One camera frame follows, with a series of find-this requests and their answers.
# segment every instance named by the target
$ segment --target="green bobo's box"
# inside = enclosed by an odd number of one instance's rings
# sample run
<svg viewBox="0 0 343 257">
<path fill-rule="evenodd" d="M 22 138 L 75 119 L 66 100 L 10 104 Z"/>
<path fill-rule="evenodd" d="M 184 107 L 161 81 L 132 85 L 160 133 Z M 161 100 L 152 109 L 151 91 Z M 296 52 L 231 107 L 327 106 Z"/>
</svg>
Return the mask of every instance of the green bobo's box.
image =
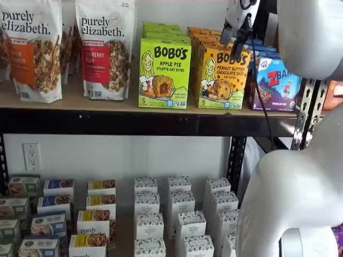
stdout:
<svg viewBox="0 0 343 257">
<path fill-rule="evenodd" d="M 191 45 L 141 39 L 138 106 L 186 109 Z"/>
</svg>

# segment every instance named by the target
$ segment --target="yellow bobo's box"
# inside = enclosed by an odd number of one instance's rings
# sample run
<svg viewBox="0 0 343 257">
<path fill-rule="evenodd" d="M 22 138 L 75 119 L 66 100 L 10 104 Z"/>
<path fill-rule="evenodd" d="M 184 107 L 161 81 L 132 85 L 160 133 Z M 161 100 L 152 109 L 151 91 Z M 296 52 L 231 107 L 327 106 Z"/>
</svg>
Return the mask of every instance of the yellow bobo's box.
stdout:
<svg viewBox="0 0 343 257">
<path fill-rule="evenodd" d="M 231 47 L 203 45 L 199 51 L 195 97 L 199 108 L 242 108 L 250 51 L 230 58 Z"/>
</svg>

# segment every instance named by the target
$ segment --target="granola bag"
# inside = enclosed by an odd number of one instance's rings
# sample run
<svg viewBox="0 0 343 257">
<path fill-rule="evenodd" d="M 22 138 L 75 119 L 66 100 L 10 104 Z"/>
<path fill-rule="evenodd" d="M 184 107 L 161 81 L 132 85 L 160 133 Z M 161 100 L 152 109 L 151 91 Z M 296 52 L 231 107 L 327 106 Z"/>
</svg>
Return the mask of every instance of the granola bag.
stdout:
<svg viewBox="0 0 343 257">
<path fill-rule="evenodd" d="M 5 48 L 20 99 L 41 103 L 62 99 L 61 0 L 0 0 L 0 12 Z"/>
<path fill-rule="evenodd" d="M 82 39 L 85 96 L 91 99 L 128 98 L 134 0 L 76 0 Z"/>
<path fill-rule="evenodd" d="M 67 84 L 74 35 L 75 1 L 62 0 L 62 42 L 59 50 L 62 84 Z"/>
</svg>

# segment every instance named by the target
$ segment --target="white box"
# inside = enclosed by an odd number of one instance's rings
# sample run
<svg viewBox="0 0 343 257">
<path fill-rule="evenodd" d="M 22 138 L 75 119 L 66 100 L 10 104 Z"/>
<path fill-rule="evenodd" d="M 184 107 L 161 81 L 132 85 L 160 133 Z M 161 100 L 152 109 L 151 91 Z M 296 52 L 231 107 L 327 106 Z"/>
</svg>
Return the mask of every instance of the white box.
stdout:
<svg viewBox="0 0 343 257">
<path fill-rule="evenodd" d="M 180 257 L 213 257 L 214 247 L 210 236 L 186 237 Z"/>
<path fill-rule="evenodd" d="M 175 237 L 177 214 L 194 211 L 195 199 L 192 191 L 179 191 L 169 194 L 167 213 L 167 232 L 169 239 Z"/>
<path fill-rule="evenodd" d="M 227 180 L 227 178 L 214 178 L 214 179 L 208 179 L 206 181 L 204 201 L 203 201 L 203 213 L 207 221 L 210 218 L 209 213 L 208 213 L 208 208 L 211 203 L 212 193 L 230 192 L 230 190 L 231 190 L 231 185 L 229 181 Z"/>
<path fill-rule="evenodd" d="M 236 237 L 227 236 L 224 239 L 222 257 L 236 257 Z"/>
<path fill-rule="evenodd" d="M 191 191 L 192 185 L 188 176 L 171 176 L 168 177 L 168 188 L 170 193 Z"/>
<path fill-rule="evenodd" d="M 102 196 L 88 196 L 86 210 L 109 210 L 110 218 L 116 218 L 116 196 L 114 194 Z"/>
<path fill-rule="evenodd" d="M 211 235 L 214 245 L 214 256 L 220 257 L 224 240 L 229 235 L 235 235 L 240 210 L 220 210 L 214 221 L 214 234 Z"/>
<path fill-rule="evenodd" d="M 39 197 L 37 213 L 51 213 L 55 211 L 65 211 L 67 221 L 70 221 L 70 197 L 69 195 Z"/>
<path fill-rule="evenodd" d="M 135 257 L 165 257 L 166 246 L 163 239 L 135 240 Z"/>
<path fill-rule="evenodd" d="M 77 234 L 105 234 L 109 240 L 109 210 L 81 210 L 77 218 Z"/>
<path fill-rule="evenodd" d="M 206 220 L 201 210 L 193 211 L 191 213 L 179 213 L 177 217 L 175 254 L 180 256 L 180 246 L 185 237 L 205 235 Z"/>
<path fill-rule="evenodd" d="M 106 257 L 105 234 L 71 236 L 69 257 Z"/>
<path fill-rule="evenodd" d="M 163 238 L 163 228 L 161 213 L 137 214 L 135 239 Z"/>
<path fill-rule="evenodd" d="M 105 194 L 116 194 L 116 182 L 114 179 L 88 182 L 88 196 Z"/>
<path fill-rule="evenodd" d="M 157 193 L 157 179 L 150 177 L 135 178 L 133 181 L 135 193 Z"/>
<path fill-rule="evenodd" d="M 156 193 L 135 194 L 135 216 L 137 214 L 159 213 L 160 196 Z"/>
</svg>

